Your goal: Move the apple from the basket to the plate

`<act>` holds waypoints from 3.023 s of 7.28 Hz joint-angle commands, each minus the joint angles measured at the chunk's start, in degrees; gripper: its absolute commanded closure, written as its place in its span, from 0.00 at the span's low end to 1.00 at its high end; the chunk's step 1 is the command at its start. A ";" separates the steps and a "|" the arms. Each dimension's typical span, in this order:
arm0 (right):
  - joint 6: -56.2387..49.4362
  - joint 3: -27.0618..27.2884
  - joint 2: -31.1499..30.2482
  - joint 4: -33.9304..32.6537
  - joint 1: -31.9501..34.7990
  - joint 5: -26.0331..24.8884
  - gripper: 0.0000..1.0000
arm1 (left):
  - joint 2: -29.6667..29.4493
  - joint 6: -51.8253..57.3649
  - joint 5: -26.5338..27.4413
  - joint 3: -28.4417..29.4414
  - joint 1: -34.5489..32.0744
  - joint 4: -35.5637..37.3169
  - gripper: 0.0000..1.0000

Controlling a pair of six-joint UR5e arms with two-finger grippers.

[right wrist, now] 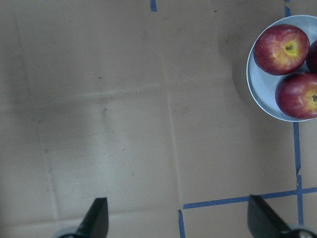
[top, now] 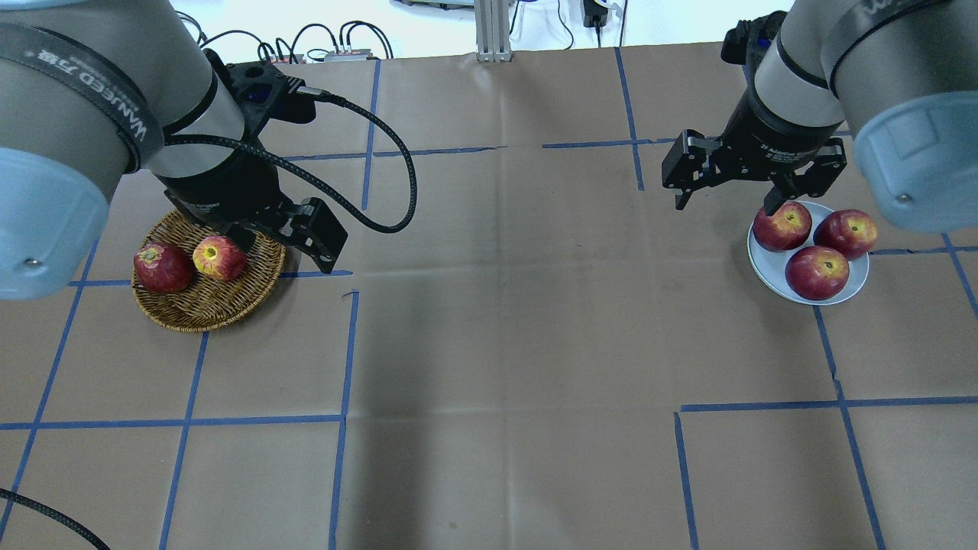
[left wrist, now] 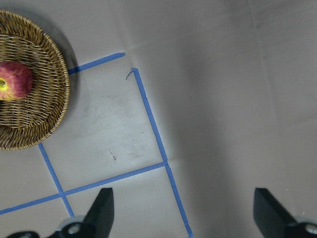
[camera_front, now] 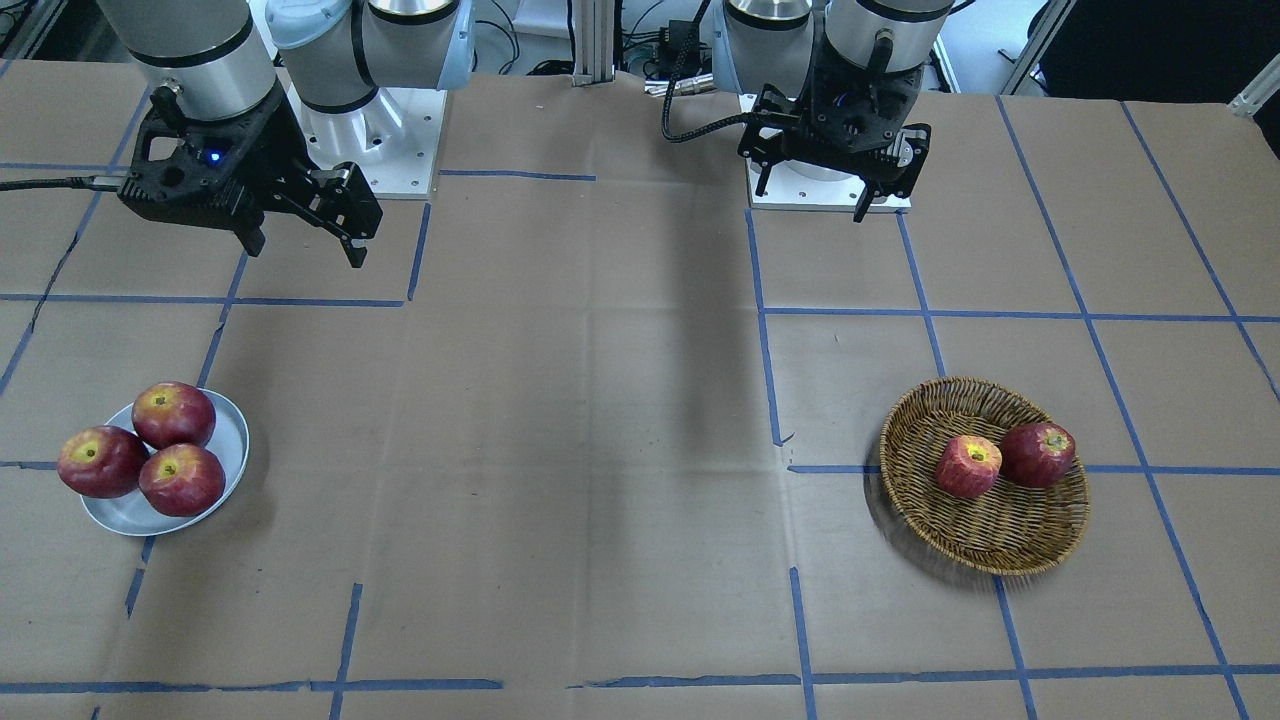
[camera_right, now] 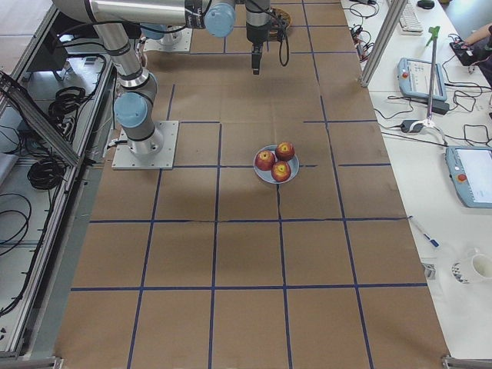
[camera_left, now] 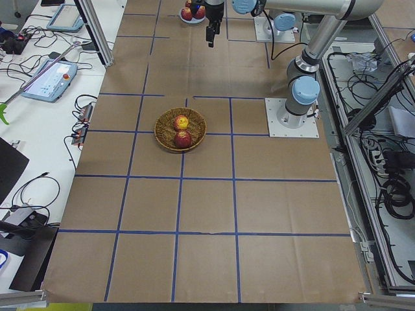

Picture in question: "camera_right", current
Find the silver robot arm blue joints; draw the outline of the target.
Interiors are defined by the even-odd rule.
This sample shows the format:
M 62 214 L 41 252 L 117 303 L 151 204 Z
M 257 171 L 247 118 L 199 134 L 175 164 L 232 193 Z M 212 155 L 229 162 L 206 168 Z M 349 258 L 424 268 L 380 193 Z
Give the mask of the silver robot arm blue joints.
M 145 141 L 155 131 L 151 119 L 157 80 L 143 66 L 123 27 L 136 22 L 206 29 L 215 37 L 228 36 L 236 22 L 236 1 L 56 1 L 63 14 L 90 24 L 115 65 L 124 94 L 114 113 L 126 135 Z

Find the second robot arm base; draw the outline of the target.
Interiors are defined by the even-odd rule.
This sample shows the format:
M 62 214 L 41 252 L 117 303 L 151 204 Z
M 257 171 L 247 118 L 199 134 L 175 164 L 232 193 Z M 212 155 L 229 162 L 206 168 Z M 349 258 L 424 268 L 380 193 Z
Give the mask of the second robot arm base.
M 191 48 L 192 30 L 184 26 L 141 23 L 142 36 L 138 49 L 143 52 L 157 51 L 185 53 Z

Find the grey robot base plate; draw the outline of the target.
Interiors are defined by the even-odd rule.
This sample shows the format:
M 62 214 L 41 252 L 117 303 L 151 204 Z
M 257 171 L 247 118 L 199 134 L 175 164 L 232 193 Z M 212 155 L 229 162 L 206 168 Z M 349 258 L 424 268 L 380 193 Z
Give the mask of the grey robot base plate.
M 156 121 L 153 135 L 145 141 L 131 140 L 121 130 L 112 161 L 115 170 L 172 170 L 179 121 Z

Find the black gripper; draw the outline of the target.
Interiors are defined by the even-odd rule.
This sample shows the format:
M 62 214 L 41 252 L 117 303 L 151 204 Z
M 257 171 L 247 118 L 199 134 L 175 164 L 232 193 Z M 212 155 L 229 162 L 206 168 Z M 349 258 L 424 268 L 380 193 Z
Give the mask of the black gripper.
M 263 44 L 268 40 L 268 24 L 255 26 L 246 24 L 247 39 L 252 44 L 251 50 L 251 69 L 254 75 L 260 74 L 261 53 Z

